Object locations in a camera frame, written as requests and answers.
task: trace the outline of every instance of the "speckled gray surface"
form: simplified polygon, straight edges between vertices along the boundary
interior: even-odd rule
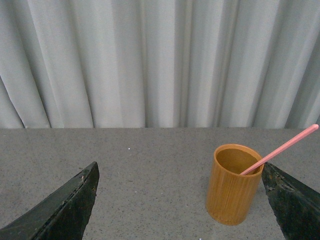
[[[97,161],[100,181],[84,240],[284,239],[260,182],[246,220],[205,209],[212,156],[227,143],[265,156],[298,129],[0,129],[0,228]],[[320,131],[271,163],[320,192]]]

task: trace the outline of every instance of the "cup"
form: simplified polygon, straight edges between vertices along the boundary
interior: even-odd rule
[[[238,225],[246,219],[264,165],[247,175],[240,173],[261,158],[256,151],[238,144],[221,145],[214,151],[205,206],[216,221]]]

